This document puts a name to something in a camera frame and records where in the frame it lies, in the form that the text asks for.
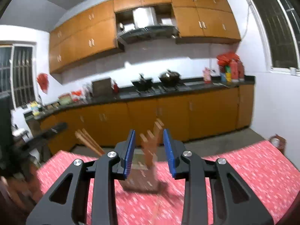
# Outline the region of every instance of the backsplash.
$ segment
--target backsplash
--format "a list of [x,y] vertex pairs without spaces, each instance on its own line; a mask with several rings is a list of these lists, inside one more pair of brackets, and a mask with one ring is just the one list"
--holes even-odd
[[[170,39],[131,44],[126,46],[124,53],[100,58],[63,72],[59,93],[70,92],[84,83],[107,77],[116,80],[119,87],[130,86],[131,80],[139,78],[139,73],[157,82],[159,75],[167,69],[177,71],[182,78],[201,77],[202,70],[209,67],[210,62],[218,75],[216,56],[231,49],[231,45],[220,44],[176,45]],[[57,90],[50,90],[48,97],[49,94],[54,97]]]

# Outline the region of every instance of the tiled floor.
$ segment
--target tiled floor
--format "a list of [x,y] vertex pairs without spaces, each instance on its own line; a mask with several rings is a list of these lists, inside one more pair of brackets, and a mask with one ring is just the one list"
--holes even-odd
[[[185,145],[187,150],[190,150],[201,157],[205,157],[240,149],[262,140],[264,139],[259,134],[250,128],[246,128],[229,134],[192,141]],[[112,148],[104,148],[105,152],[111,150]],[[97,157],[97,154],[84,146],[77,146],[72,152],[84,156]],[[158,147],[157,157],[158,161],[166,161],[166,154],[163,146]]]

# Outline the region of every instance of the black countertop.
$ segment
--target black countertop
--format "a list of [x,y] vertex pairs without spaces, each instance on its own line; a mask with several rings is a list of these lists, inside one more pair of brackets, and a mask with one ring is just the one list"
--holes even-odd
[[[102,104],[109,104],[109,103],[116,103],[116,102],[128,102],[128,101],[135,101],[140,100],[144,98],[160,98],[160,97],[166,97],[166,96],[174,96],[174,95],[184,95],[184,94],[191,94],[191,93],[204,93],[204,92],[210,92],[225,88],[234,88],[238,87],[240,85],[254,85],[255,84],[255,77],[254,76],[245,76],[244,82],[238,82],[238,83],[231,83],[231,82],[222,82],[223,85],[216,85],[220,82],[220,77],[212,77],[212,83],[211,84],[205,84],[203,82],[203,78],[191,78],[191,79],[183,79],[181,80],[182,86],[178,90],[172,90],[172,91],[161,91],[159,89],[159,86],[161,86],[161,83],[154,83],[153,87],[155,88],[155,91],[152,93],[142,94],[139,95],[135,91],[135,87],[125,87],[120,88],[120,92],[116,95],[112,96],[102,96],[98,98],[92,98],[90,100],[83,100],[76,103],[71,103],[65,106],[59,106],[58,108],[51,109],[46,111],[45,113],[40,113],[37,116],[27,116],[25,118],[26,121],[32,121],[37,120],[40,121],[52,114],[57,114],[61,111],[65,111],[68,109],[74,109],[74,108],[81,108],[81,107],[87,107],[92,105],[102,105]],[[184,83],[195,83],[194,85],[184,85]]]

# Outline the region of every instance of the wooden knife block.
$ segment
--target wooden knife block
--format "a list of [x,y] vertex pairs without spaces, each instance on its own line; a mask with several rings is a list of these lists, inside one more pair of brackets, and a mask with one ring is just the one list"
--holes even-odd
[[160,183],[156,178],[157,145],[162,142],[163,123],[157,119],[154,123],[154,131],[147,131],[147,137],[143,134],[141,149],[135,149],[133,153],[131,171],[125,181],[119,181],[126,191],[141,193],[158,193]]

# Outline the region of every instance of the red patterned tablecloth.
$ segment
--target red patterned tablecloth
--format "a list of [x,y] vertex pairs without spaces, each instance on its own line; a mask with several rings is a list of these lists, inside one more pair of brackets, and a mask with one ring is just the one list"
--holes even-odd
[[[205,157],[215,161],[225,158],[252,188],[265,205],[274,222],[285,214],[300,190],[300,172],[269,141],[222,155]],[[80,158],[84,162],[90,157],[60,151],[38,171],[42,192],[45,193],[64,170]],[[160,194],[138,194],[125,192],[115,181],[115,196],[119,225],[125,224],[180,224],[183,211],[184,180],[174,180],[167,162],[156,164],[157,178],[164,183]],[[87,223],[91,224],[93,180],[91,181]],[[212,199],[209,180],[206,180],[208,200],[208,223],[213,223]]]

